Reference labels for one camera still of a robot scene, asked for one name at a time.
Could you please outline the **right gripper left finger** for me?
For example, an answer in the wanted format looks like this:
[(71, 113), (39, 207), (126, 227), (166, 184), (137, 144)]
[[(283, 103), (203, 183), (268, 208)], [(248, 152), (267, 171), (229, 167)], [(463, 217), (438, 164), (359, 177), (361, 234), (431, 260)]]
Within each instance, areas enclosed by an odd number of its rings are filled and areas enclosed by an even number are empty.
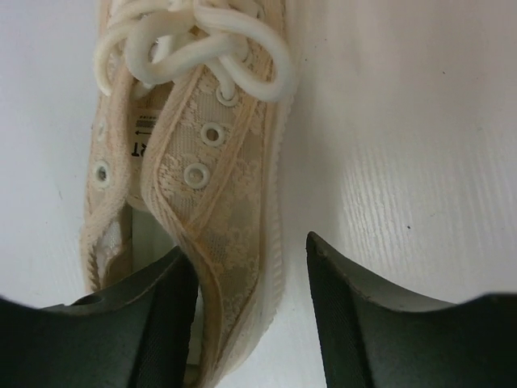
[(175, 248), (74, 304), (1, 300), (3, 387), (181, 387), (198, 280)]

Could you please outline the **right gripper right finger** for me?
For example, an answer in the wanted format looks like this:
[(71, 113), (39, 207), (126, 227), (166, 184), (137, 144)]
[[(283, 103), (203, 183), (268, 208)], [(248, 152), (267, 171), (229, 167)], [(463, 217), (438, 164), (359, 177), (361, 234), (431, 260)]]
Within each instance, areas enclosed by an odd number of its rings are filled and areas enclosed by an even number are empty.
[(460, 304), (410, 291), (306, 239), (309, 285), (329, 387), (513, 387), (516, 296)]

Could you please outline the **beige lace sneaker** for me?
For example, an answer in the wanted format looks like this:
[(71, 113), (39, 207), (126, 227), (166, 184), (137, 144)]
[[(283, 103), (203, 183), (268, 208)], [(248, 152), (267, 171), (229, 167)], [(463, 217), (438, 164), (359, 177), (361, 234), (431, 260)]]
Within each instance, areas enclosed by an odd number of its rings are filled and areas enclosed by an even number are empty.
[(91, 292), (155, 232), (195, 269), (189, 387), (254, 351), (284, 289), (278, 160), (296, 87), (287, 1), (101, 1), (80, 255)]

